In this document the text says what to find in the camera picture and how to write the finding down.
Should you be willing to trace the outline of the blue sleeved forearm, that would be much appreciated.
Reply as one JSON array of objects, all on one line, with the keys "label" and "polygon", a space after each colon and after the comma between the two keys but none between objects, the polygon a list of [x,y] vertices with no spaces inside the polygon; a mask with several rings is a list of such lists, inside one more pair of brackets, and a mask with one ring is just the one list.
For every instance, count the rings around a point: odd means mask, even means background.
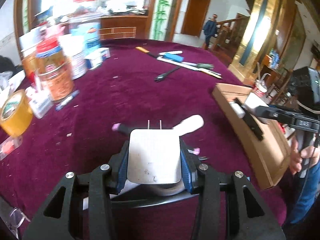
[{"label": "blue sleeved forearm", "polygon": [[290,212],[288,219],[289,224],[296,224],[303,220],[315,202],[316,192],[319,185],[319,163],[310,168],[306,185],[302,191],[300,199]]}]

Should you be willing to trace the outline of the person's right hand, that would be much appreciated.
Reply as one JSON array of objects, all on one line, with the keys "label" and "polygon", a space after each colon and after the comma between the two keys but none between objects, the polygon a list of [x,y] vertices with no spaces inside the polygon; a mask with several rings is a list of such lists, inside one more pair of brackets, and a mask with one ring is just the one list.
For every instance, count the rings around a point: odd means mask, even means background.
[{"label": "person's right hand", "polygon": [[289,163],[289,169],[293,175],[301,171],[303,159],[309,159],[310,167],[315,166],[319,161],[319,147],[315,148],[313,146],[308,146],[299,151],[298,141],[295,137],[293,137],[291,141],[291,154]]}]

